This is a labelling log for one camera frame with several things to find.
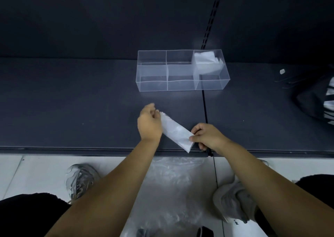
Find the person's right hand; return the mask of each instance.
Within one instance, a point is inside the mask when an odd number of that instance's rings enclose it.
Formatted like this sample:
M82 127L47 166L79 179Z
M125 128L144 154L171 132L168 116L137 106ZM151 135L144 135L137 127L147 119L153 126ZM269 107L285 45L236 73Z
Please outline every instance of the person's right hand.
M207 123L199 123L191 130L191 133L194 136L191 136L189 140L198 142L201 150L206 150L207 147L210 147L218 152L219 149L223 148L230 141L216 127Z

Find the black pants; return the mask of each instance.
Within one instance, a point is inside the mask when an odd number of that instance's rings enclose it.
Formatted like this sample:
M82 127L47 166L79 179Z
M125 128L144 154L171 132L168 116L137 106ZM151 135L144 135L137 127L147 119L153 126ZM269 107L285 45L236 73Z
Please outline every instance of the black pants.
M334 185L333 175L314 175L303 177L296 185L314 195L334 209L331 198ZM43 237L70 205L48 193L17 195L0 201L0 229L10 236ZM258 210L255 220L268 236L275 232Z

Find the transparent divided container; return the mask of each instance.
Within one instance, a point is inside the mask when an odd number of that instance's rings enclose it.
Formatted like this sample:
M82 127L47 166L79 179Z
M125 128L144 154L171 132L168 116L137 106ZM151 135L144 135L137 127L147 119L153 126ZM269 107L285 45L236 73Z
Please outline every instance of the transparent divided container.
M215 63L199 59L207 52L211 57L214 53ZM229 80L220 49L138 51L136 83L140 92L222 90Z

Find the sneaker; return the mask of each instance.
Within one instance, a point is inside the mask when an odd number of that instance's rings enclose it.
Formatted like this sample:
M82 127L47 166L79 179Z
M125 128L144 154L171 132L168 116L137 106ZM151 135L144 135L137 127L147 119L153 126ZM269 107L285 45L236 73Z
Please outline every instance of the sneaker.
M101 177L89 164L75 164L67 169L66 189L71 201L82 197Z
M267 161L261 161L270 167ZM233 183L224 184L216 190L212 200L220 217L226 223L231 223L235 219L244 223L249 220L255 221L257 204L236 175Z

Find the black and white striped fabric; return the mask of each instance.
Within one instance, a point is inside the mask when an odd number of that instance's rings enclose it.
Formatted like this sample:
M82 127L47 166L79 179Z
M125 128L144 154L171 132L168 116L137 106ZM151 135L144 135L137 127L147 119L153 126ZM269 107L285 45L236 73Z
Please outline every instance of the black and white striped fabric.
M334 69L329 68L313 85L296 97L306 114L334 125Z

